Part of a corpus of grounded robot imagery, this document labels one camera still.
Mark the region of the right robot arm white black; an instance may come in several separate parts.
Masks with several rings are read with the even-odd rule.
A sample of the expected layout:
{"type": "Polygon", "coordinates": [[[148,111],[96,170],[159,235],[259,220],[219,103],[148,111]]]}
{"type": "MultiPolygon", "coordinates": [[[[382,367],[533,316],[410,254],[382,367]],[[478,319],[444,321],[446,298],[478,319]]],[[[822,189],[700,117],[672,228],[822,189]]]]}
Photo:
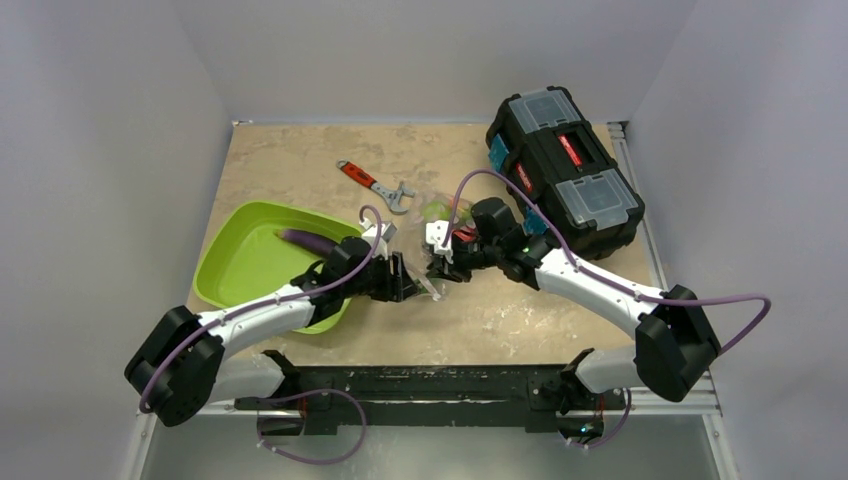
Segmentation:
{"type": "Polygon", "coordinates": [[[644,387],[682,401],[718,357],[721,345],[694,293],[627,282],[607,270],[568,259],[551,235],[529,235],[499,198],[471,208],[469,233],[446,220],[425,225],[429,277],[467,282],[475,270],[498,268],[508,279],[570,300],[627,334],[632,345],[587,349],[561,372],[564,399],[584,407],[616,388],[644,387]]]}

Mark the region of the purple fake eggplant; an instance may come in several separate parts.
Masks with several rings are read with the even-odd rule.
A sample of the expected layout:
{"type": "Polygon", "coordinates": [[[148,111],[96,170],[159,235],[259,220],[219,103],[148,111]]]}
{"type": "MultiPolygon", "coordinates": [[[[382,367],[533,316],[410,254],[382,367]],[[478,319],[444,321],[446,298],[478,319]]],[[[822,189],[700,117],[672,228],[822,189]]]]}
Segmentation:
{"type": "Polygon", "coordinates": [[[326,258],[330,255],[338,245],[336,241],[328,237],[300,229],[281,229],[276,232],[276,236],[289,244],[321,258],[326,258]]]}

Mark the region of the clear zip top bag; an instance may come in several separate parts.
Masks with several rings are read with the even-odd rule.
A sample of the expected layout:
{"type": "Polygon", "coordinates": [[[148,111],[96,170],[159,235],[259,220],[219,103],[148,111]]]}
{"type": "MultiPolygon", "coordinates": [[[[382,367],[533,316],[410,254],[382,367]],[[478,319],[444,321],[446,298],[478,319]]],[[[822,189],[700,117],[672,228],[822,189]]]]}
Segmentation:
{"type": "Polygon", "coordinates": [[[405,269],[419,292],[434,301],[445,298],[448,281],[463,281],[454,271],[461,244],[477,234],[471,208],[472,202],[465,198],[420,190],[399,217],[389,246],[403,254],[405,269]]]}

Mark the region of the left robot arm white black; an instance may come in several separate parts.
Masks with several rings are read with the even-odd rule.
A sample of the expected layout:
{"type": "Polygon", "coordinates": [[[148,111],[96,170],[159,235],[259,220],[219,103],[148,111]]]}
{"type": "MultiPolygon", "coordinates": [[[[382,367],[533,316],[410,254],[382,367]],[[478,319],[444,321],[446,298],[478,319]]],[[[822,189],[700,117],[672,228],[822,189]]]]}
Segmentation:
{"type": "Polygon", "coordinates": [[[380,254],[368,241],[346,237],[270,294],[214,311],[195,313],[185,305],[166,311],[124,377],[140,396],[141,412],[180,425],[210,402],[222,365],[236,353],[317,324],[349,298],[401,303],[420,292],[401,253],[380,254]]]}

